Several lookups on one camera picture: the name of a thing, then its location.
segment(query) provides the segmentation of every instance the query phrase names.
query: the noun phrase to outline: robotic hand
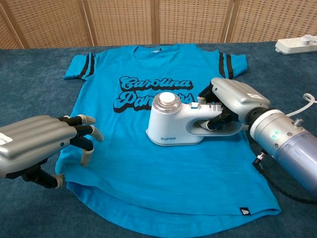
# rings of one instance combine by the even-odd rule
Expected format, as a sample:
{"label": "robotic hand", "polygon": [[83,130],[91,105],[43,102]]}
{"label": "robotic hand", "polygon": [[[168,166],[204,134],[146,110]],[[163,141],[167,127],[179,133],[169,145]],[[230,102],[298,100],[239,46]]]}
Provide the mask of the robotic hand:
{"label": "robotic hand", "polygon": [[255,89],[232,79],[213,78],[198,101],[186,105],[170,92],[156,95],[148,137],[158,145],[188,145],[204,136],[230,136],[247,127],[263,148],[253,165],[264,177],[260,162],[270,154],[317,196],[317,138],[301,126],[301,119],[294,121],[271,108],[270,101]]}
{"label": "robotic hand", "polygon": [[80,161],[87,166],[94,151],[90,135],[97,141],[104,137],[92,124],[95,119],[85,115],[52,118],[36,116],[0,127],[0,178],[22,176],[46,188],[60,187],[63,175],[51,176],[41,169],[48,157],[73,145],[83,149]]}

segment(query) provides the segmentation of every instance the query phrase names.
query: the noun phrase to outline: t-shirt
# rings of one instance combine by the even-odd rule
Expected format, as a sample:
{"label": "t-shirt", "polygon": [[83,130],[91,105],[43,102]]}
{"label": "t-shirt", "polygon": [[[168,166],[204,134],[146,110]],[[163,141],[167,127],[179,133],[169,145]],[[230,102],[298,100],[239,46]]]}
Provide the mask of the t-shirt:
{"label": "t-shirt", "polygon": [[82,150],[61,151],[56,173],[103,218],[158,237],[198,237],[276,215],[279,205],[254,169],[246,133],[205,137],[197,145],[159,146],[146,134],[154,96],[196,102],[213,77],[247,70],[245,55],[208,52],[195,44],[125,46],[73,57],[64,79],[84,84],[71,116],[96,119],[104,142],[87,167]]}

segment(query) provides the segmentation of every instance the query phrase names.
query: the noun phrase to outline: wicker screen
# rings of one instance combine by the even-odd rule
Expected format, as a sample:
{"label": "wicker screen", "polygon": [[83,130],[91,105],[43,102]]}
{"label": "wicker screen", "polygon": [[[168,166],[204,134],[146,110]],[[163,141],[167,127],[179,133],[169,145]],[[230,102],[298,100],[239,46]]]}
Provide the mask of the wicker screen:
{"label": "wicker screen", "polygon": [[317,35],[316,0],[240,0],[230,42]]}
{"label": "wicker screen", "polygon": [[18,46],[12,37],[8,27],[0,15],[0,49],[17,49]]}
{"label": "wicker screen", "polygon": [[77,0],[7,0],[30,48],[89,45]]}
{"label": "wicker screen", "polygon": [[152,42],[149,0],[88,0],[87,4],[99,46]]}
{"label": "wicker screen", "polygon": [[228,4],[228,0],[160,0],[159,42],[220,42]]}

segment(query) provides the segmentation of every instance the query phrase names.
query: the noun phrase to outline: robotic arm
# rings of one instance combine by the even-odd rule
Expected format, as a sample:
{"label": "robotic arm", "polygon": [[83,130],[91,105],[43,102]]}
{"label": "robotic arm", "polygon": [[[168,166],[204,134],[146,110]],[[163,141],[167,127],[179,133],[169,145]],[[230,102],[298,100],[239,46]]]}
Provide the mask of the robotic arm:
{"label": "robotic arm", "polygon": [[250,136],[264,149],[254,162],[270,154],[294,179],[317,196],[317,138],[249,85],[213,78],[198,97],[200,103],[222,102],[226,110],[207,122],[209,129],[238,120],[249,126]]}
{"label": "robotic arm", "polygon": [[60,187],[63,175],[51,176],[41,169],[48,157],[73,145],[83,149],[80,164],[87,166],[94,146],[85,135],[97,141],[104,137],[92,124],[95,119],[85,115],[52,118],[36,116],[0,127],[0,178],[22,176],[46,188]]}

